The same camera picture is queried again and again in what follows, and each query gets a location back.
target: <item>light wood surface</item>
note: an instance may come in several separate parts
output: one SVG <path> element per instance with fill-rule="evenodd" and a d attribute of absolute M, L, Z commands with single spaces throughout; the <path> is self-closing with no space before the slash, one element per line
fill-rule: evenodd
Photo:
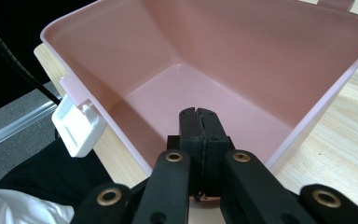
<path fill-rule="evenodd" d="M 351 12 L 358 14 L 358 0 Z M 34 53 L 64 95 L 58 83 L 66 74 L 63 66 L 44 44 Z M 94 150 L 114 181 L 133 187 L 146 178 L 110 127 Z M 271 171 L 291 191 L 299 193 L 304 185 L 320 183 L 341 191 L 358 204 L 358 70 L 301 147 L 285 153 L 282 161 Z"/>

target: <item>floor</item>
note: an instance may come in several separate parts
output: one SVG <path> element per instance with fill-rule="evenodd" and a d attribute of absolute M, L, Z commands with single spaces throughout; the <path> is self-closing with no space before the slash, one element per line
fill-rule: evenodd
<path fill-rule="evenodd" d="M 51 82 L 45 87 L 58 95 Z M 0 130 L 47 102 L 49 98 L 40 91 L 34 90 L 0 108 Z M 44 116 L 0 143 L 0 179 L 16 165 L 27 160 L 54 140 L 55 128 L 50 117 L 51 114 Z"/>

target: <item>white handle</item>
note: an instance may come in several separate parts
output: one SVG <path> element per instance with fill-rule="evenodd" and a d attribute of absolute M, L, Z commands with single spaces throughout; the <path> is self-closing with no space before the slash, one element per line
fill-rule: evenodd
<path fill-rule="evenodd" d="M 89 154 L 107 124 L 91 106 L 82 105 L 81 108 L 82 111 L 65 95 L 51 118 L 72 157 Z"/>

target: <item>black mechanical linkage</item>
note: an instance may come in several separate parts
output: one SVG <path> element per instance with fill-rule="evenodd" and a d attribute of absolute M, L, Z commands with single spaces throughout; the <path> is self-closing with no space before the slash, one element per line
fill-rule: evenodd
<path fill-rule="evenodd" d="M 251 152 L 236 150 L 213 111 L 183 110 L 180 135 L 168 136 L 152 175 L 132 189 L 95 189 L 72 223 L 183 224 L 189 197 L 220 197 L 228 224 L 358 223 L 358 206 L 335 189 L 285 189 Z"/>
<path fill-rule="evenodd" d="M 182 150 L 159 154 L 132 223 L 187 223 L 190 157 Z"/>
<path fill-rule="evenodd" d="M 316 223 L 254 154 L 228 152 L 223 170 L 229 190 L 221 202 L 237 199 L 249 223 Z"/>

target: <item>black cable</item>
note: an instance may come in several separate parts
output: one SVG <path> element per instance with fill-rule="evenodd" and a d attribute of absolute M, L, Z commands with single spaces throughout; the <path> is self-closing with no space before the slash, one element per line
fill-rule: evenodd
<path fill-rule="evenodd" d="M 47 96 L 54 104 L 58 105 L 60 103 L 60 99 L 57 98 L 51 91 L 46 89 L 36 78 L 34 78 L 14 57 L 11 51 L 8 49 L 7 45 L 3 42 L 0 37 L 0 54 L 5 60 L 16 70 L 16 72 L 25 80 L 27 80 L 32 86 L 40 90 L 45 96 Z"/>
<path fill-rule="evenodd" d="M 54 129 L 54 137 L 55 139 L 58 139 L 60 137 L 60 134 L 58 133 L 57 129 Z"/>

